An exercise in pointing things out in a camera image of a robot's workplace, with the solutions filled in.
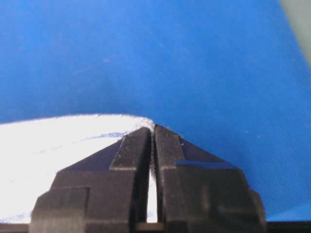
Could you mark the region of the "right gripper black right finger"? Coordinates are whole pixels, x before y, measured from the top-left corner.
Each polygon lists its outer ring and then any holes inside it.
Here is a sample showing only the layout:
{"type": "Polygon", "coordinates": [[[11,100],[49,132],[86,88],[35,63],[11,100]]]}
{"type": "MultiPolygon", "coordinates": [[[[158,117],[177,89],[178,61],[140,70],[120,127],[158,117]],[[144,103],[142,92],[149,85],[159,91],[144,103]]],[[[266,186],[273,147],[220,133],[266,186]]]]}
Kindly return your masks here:
{"type": "Polygon", "coordinates": [[[165,232],[266,232],[260,196],[239,168],[160,125],[155,146],[165,232]]]}

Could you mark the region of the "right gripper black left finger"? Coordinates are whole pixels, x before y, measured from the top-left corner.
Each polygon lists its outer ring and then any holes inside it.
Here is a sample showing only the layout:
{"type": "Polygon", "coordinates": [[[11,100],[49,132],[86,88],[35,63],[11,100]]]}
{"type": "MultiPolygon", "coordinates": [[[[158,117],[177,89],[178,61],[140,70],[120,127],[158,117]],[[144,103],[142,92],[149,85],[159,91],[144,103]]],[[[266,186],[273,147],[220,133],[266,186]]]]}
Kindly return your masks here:
{"type": "Polygon", "coordinates": [[[130,233],[147,217],[151,132],[142,127],[59,171],[36,201],[32,233],[130,233]]]}

